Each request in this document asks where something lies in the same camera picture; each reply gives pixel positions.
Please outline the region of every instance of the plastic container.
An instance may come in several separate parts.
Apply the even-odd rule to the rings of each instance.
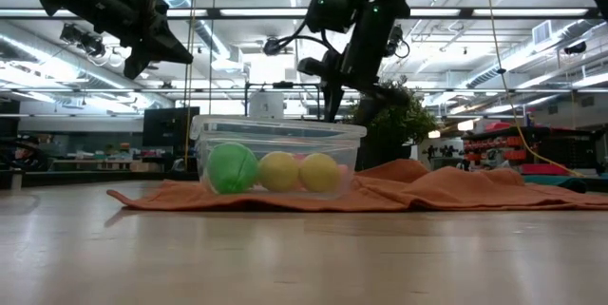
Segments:
[[[330,199],[348,189],[366,134],[358,125],[199,115],[190,139],[200,182],[217,194]]]

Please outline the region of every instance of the orange towel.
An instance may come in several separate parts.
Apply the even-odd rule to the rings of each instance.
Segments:
[[[445,167],[428,172],[419,162],[405,160],[357,173],[350,192],[336,200],[218,196],[200,183],[177,181],[164,181],[156,192],[139,200],[113,190],[107,194],[141,210],[608,210],[608,197],[525,184],[510,169],[471,173]]]

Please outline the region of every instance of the ceiling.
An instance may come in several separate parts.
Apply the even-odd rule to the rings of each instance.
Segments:
[[[191,0],[196,8],[294,8],[307,7],[310,0]],[[593,0],[493,0],[495,7],[526,7],[526,8],[592,8],[595,7]],[[408,0],[412,7],[487,7],[488,0]],[[29,8],[40,9],[38,0],[0,0],[0,9]],[[24,29],[35,36],[56,45],[57,49],[66,49],[75,55],[85,57],[83,53],[73,47],[64,48],[64,43],[59,39],[64,23],[75,24],[80,29],[92,31],[90,24],[84,21],[67,21],[48,19],[36,20],[9,20],[0,19],[0,22],[9,22],[11,25]],[[507,51],[516,47],[519,43],[530,40],[532,29],[539,25],[542,20],[498,20],[495,23],[500,51]],[[491,65],[496,60],[496,49],[492,35],[492,24],[488,20],[399,20],[406,42],[410,47],[410,55],[407,59],[391,57],[385,59],[378,72],[382,78],[397,78],[401,75],[408,77],[410,86],[420,87],[455,87],[462,80],[470,76],[471,71]],[[315,57],[320,59],[325,49],[320,45],[298,40],[290,52],[279,60],[266,61],[260,58],[261,45],[268,37],[282,37],[293,33],[299,25],[299,20],[289,19],[247,19],[247,20],[213,20],[206,21],[206,25],[214,32],[217,38],[225,45],[239,48],[242,53],[241,60],[251,64],[251,67],[260,70],[261,67],[269,68],[277,65],[280,69],[268,69],[264,80],[264,73],[258,73],[254,82],[273,82],[285,78],[284,68],[295,68],[296,59],[304,57]],[[186,21],[171,20],[169,27],[175,35],[183,42],[188,42],[189,25]],[[574,64],[576,61],[589,58],[593,54],[603,52],[605,44],[605,33],[595,33],[593,40],[588,42],[589,49],[586,56],[570,56],[565,60],[559,59],[555,50],[548,50],[539,55],[533,61],[520,67],[513,68],[512,73],[517,73],[524,80],[541,76],[548,71],[563,67],[563,64]],[[104,43],[111,48],[118,45],[118,40],[104,33]],[[332,44],[343,48],[349,40],[349,34],[330,33],[328,35]],[[201,39],[194,36],[193,64],[193,87],[243,87],[247,73],[242,69],[234,71],[213,68],[211,62],[215,59],[205,48]],[[116,48],[116,52],[128,55],[128,50]],[[400,48],[400,54],[407,52],[406,48]],[[104,61],[94,61],[91,64],[101,65]],[[117,75],[122,73],[124,65],[106,63],[101,68],[109,70]],[[158,69],[147,70],[143,76],[136,79],[136,83],[145,87],[158,87],[163,82],[171,81],[173,86],[183,86],[186,76],[186,67],[183,65],[160,62],[155,64]],[[300,76],[300,81],[314,82],[314,77]],[[217,97],[227,99],[226,92],[217,92]],[[178,99],[180,96],[167,96],[170,99]],[[206,98],[205,95],[195,95],[195,98]]]

